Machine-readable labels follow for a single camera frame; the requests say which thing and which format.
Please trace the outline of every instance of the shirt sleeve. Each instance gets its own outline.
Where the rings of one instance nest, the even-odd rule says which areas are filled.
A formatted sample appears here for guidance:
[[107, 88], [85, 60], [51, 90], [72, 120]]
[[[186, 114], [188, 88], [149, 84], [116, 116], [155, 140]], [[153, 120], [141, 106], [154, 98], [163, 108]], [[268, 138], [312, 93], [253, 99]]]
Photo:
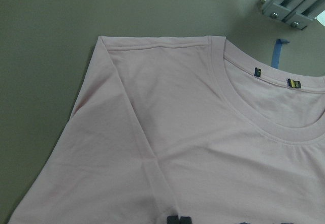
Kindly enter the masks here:
[[99, 37], [70, 120], [9, 224], [156, 224], [176, 213]]

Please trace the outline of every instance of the blue tape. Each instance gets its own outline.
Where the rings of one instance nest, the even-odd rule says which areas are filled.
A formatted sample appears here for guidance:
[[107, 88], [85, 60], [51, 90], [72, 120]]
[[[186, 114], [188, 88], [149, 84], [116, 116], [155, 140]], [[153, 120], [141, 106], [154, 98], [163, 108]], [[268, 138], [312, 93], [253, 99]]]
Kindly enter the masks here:
[[271, 67], [278, 69], [282, 44], [290, 43], [285, 39], [277, 39], [274, 45]]

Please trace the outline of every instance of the ribbed neckband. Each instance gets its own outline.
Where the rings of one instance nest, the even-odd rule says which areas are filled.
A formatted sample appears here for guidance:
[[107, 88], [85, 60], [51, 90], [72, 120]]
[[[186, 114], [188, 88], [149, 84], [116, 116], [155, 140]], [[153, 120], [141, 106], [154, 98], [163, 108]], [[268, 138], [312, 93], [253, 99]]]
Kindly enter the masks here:
[[262, 134], [273, 140], [292, 145], [306, 145], [321, 140], [324, 140], [325, 143], [325, 112], [315, 123], [304, 127], [279, 125], [254, 110], [240, 97], [231, 84], [225, 69], [225, 62], [231, 62], [242, 72], [252, 76], [254, 76], [255, 68], [259, 68], [262, 70], [262, 74], [256, 79], [287, 89], [294, 89], [288, 86], [288, 78], [299, 80], [302, 85], [299, 91], [307, 93], [325, 93], [325, 76], [297, 75], [272, 68], [241, 51], [226, 37], [209, 36], [209, 41], [211, 42], [212, 76], [217, 86], [216, 89], [221, 90], [223, 98], [232, 109], [248, 120]]

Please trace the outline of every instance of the shirt fabric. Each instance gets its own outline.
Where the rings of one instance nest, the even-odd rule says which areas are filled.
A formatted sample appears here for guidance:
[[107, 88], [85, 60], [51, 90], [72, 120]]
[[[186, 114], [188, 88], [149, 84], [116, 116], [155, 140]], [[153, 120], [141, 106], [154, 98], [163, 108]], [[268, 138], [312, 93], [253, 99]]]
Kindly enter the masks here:
[[324, 112], [325, 76], [277, 70], [225, 37], [100, 36], [9, 224], [323, 224]]

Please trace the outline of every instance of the crew neckline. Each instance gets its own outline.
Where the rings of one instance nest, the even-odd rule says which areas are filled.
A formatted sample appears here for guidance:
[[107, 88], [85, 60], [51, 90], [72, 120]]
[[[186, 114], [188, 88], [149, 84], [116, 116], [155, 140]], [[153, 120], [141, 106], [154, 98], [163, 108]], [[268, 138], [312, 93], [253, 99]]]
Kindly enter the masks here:
[[243, 119], [247, 120], [263, 135], [278, 141], [292, 145], [306, 145], [325, 139], [325, 113], [314, 123], [304, 127], [289, 127], [279, 125], [264, 117], [254, 110], [234, 89], [225, 68], [225, 62], [230, 62], [242, 71], [254, 76], [255, 68], [262, 70], [260, 77], [276, 86], [291, 88], [287, 80], [299, 80], [302, 87], [299, 91], [310, 93], [325, 93], [325, 76], [311, 77], [292, 74], [272, 68], [244, 53], [237, 48], [226, 37], [210, 36], [211, 44], [211, 66], [215, 85], [222, 92], [227, 104], [235, 110]]

